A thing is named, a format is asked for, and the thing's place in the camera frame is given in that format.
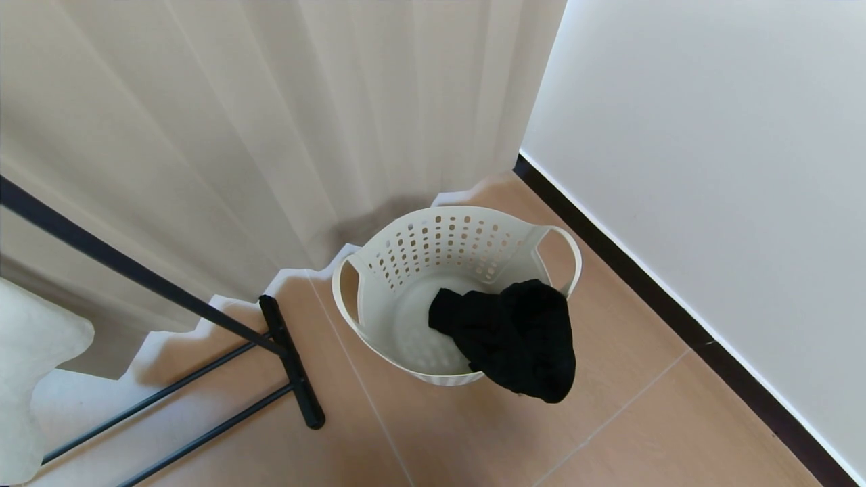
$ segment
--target curtain fold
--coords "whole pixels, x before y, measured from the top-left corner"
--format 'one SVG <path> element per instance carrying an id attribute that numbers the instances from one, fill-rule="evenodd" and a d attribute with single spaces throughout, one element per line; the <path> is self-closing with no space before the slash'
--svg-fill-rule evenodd
<path id="1" fill-rule="evenodd" d="M 278 269 L 510 169 L 564 6 L 2 2 L 0 169 L 203 299 L 254 300 Z M 0 218 L 17 275 L 195 326 Z"/>

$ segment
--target brown floor tile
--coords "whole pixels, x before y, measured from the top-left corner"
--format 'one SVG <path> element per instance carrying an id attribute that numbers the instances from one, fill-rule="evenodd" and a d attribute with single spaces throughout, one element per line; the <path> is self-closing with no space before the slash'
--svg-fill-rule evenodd
<path id="1" fill-rule="evenodd" d="M 769 428 L 690 352 L 543 487 L 817 486 Z"/>
<path id="2" fill-rule="evenodd" d="M 565 227 L 513 174 L 468 203 Z M 489 380 L 440 387 L 410 377 L 343 322 L 330 282 L 313 280 L 415 485 L 531 485 L 686 350 L 594 253 L 585 245 L 581 250 L 584 273 L 570 301 L 578 378 L 555 406 Z M 554 284 L 564 282 L 572 268 L 565 243 L 546 239 L 542 257 Z"/>
<path id="3" fill-rule="evenodd" d="M 276 298 L 325 409 L 325 426 L 319 431 L 308 429 L 290 393 L 145 484 L 407 485 L 309 281 L 305 276 L 289 280 Z M 227 312 L 257 329 L 265 328 L 256 306 L 241 303 Z M 119 382 L 53 372 L 66 386 L 58 388 L 57 383 L 49 382 L 42 389 L 43 396 L 35 401 L 47 429 L 63 430 L 62 436 L 52 434 L 52 445 L 130 406 L 188 372 L 194 364 L 216 357 L 220 350 L 238 342 L 220 328 L 206 328 L 208 332 L 197 330 L 192 336 L 159 334 L 171 338 L 145 344 L 135 367 Z M 116 485 L 240 412 L 285 380 L 276 357 L 251 350 L 188 386 L 181 396 L 157 405 L 144 418 L 121 426 L 117 434 L 98 438 L 91 448 L 59 458 L 57 465 L 43 469 L 31 484 Z M 68 415 L 70 408 L 76 413 Z M 80 421 L 72 424 L 76 415 Z"/>

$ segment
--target black cloth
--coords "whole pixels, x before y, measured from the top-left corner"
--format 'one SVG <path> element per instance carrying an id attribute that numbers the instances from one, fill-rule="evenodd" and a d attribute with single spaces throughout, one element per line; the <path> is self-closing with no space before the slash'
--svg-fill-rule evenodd
<path id="1" fill-rule="evenodd" d="M 474 372 L 512 392 L 558 403 L 572 389 L 577 362 L 568 303 L 538 279 L 499 295 L 440 289 L 429 324 L 454 339 Z"/>

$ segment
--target clothes rack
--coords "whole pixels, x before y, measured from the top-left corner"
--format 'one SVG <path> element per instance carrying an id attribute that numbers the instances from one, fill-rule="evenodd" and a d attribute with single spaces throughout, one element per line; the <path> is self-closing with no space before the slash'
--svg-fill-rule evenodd
<path id="1" fill-rule="evenodd" d="M 128 487 L 138 484 L 168 465 L 178 461 L 183 456 L 195 451 L 198 447 L 208 443 L 213 438 L 216 438 L 220 434 L 228 431 L 232 426 L 241 423 L 246 418 L 249 418 L 265 406 L 289 392 L 294 392 L 294 395 L 298 400 L 298 406 L 301 408 L 301 415 L 308 427 L 318 430 L 325 424 L 325 414 L 322 411 L 319 401 L 316 399 L 313 387 L 307 377 L 307 373 L 304 371 L 301 357 L 299 356 L 297 349 L 294 347 L 292 337 L 289 335 L 286 323 L 283 321 L 280 307 L 273 297 L 269 295 L 262 295 L 259 297 L 259 307 L 261 308 L 265 322 L 268 325 L 268 332 L 265 334 L 259 334 L 254 329 L 241 324 L 234 318 L 231 318 L 222 311 L 210 306 L 208 303 L 196 298 L 194 295 L 181 289 L 179 286 L 134 261 L 129 256 L 124 255 L 108 243 L 99 240 L 99 238 L 73 223 L 71 220 L 65 218 L 59 212 L 53 210 L 38 198 L 27 193 L 24 189 L 15 185 L 3 176 L 0 176 L 0 205 L 7 207 L 18 216 L 38 226 L 50 235 L 60 239 L 65 244 L 72 246 L 93 260 L 107 266 L 109 269 L 118 272 L 122 276 L 131 279 L 150 291 L 161 295 L 165 299 L 190 310 L 208 321 L 215 323 L 217 326 L 229 330 L 231 333 L 236 334 L 247 341 L 244 345 L 231 350 L 227 354 L 213 360 L 211 363 L 186 375 L 165 389 L 142 400 L 135 406 L 126 409 L 124 412 L 117 414 L 90 431 L 85 432 L 78 438 L 50 451 L 42 459 L 43 465 L 74 449 L 76 446 L 87 442 L 89 439 L 96 437 L 113 426 L 118 425 L 124 420 L 132 417 L 134 414 L 146 409 L 148 406 L 159 402 L 168 395 L 175 393 L 182 387 L 190 384 L 192 381 L 199 379 L 208 372 L 228 363 L 254 346 L 264 348 L 271 354 L 279 357 L 282 366 L 285 369 L 288 383 L 273 391 L 266 397 L 258 400 L 254 405 L 227 419 L 221 425 L 214 427 L 204 435 L 196 438 L 183 448 L 180 448 L 171 455 L 159 460 L 157 463 L 142 470 L 135 476 L 130 477 L 120 484 L 120 486 Z"/>

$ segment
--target laundry basket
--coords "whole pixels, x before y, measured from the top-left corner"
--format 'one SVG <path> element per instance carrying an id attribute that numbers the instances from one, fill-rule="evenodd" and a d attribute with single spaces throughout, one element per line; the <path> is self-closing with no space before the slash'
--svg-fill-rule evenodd
<path id="1" fill-rule="evenodd" d="M 574 276 L 561 290 L 568 297 L 580 276 L 580 251 L 559 227 L 533 225 L 477 206 L 426 208 L 383 228 L 346 257 L 333 276 L 333 297 L 346 322 L 374 352 L 431 384 L 460 386 L 483 377 L 448 336 L 428 327 L 439 289 L 500 293 L 515 282 L 550 284 L 537 246 L 556 231 L 574 253 Z M 340 277 L 346 263 L 359 274 L 358 320 L 346 309 Z"/>

